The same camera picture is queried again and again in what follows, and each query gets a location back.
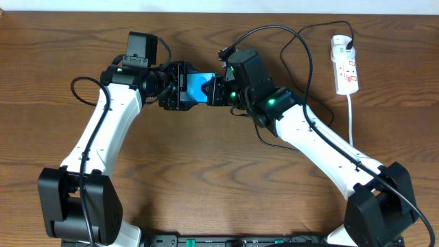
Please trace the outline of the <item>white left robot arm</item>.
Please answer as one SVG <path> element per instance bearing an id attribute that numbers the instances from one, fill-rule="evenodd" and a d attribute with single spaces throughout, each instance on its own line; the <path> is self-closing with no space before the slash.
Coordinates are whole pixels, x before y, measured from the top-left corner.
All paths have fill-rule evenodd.
<path id="1" fill-rule="evenodd" d="M 187 61 L 139 67 L 124 56 L 96 81 L 99 99 L 80 140 L 58 169 L 44 168 L 38 193 L 46 234 L 64 244 L 146 246 L 147 237 L 123 220 L 112 184 L 118 153 L 131 123 L 152 97 L 177 109 L 179 93 L 196 69 Z"/>

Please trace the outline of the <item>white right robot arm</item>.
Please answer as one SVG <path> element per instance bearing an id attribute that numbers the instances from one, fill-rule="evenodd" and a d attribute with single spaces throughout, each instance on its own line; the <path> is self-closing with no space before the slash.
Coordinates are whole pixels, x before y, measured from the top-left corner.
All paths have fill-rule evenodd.
<path id="1" fill-rule="evenodd" d="M 244 110 L 256 127 L 302 152 L 347 201 L 343 223 L 324 241 L 332 246 L 388 246 L 421 218 L 408 171 L 386 167 L 343 140 L 322 123 L 305 101 L 276 87 L 254 49 L 225 48 L 219 59 L 225 78 L 204 86 L 212 106 Z"/>

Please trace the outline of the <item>blue Galaxy smartphone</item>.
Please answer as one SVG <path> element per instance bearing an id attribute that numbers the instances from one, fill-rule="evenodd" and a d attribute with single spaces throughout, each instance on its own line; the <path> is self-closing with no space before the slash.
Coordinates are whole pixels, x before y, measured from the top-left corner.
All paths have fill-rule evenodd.
<path id="1" fill-rule="evenodd" d="M 187 89 L 180 94 L 183 102 L 207 103 L 207 96 L 202 92 L 202 86 L 210 82 L 216 73 L 192 73 L 187 75 Z"/>

